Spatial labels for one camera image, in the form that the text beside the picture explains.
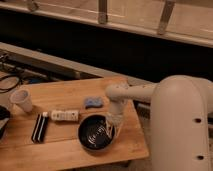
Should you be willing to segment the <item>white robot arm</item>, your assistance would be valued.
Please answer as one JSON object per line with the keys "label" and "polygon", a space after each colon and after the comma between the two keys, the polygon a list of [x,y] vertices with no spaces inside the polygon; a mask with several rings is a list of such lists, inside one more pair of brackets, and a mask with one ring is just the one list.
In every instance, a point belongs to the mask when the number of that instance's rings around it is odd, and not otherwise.
{"label": "white robot arm", "polygon": [[107,126],[118,128],[128,99],[150,104],[152,171],[212,171],[208,115],[213,113],[213,82],[186,75],[158,83],[106,88]]}

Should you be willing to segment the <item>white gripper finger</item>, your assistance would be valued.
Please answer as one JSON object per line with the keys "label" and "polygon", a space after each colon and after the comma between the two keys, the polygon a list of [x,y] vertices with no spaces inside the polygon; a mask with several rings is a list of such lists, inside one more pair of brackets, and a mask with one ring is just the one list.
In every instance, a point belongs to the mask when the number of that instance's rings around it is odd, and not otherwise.
{"label": "white gripper finger", "polygon": [[117,138],[120,134],[122,124],[114,125],[114,138]]}
{"label": "white gripper finger", "polygon": [[106,123],[106,133],[111,134],[112,124],[110,122],[110,118],[107,115],[105,116],[105,123]]}

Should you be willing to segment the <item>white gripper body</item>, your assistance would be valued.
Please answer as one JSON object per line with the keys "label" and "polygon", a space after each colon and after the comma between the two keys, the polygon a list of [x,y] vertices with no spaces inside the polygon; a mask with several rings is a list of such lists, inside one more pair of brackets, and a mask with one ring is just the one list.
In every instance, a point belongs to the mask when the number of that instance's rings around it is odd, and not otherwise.
{"label": "white gripper body", "polygon": [[119,126],[124,117],[124,108],[126,101],[110,101],[108,112],[106,114],[106,122],[111,126]]}

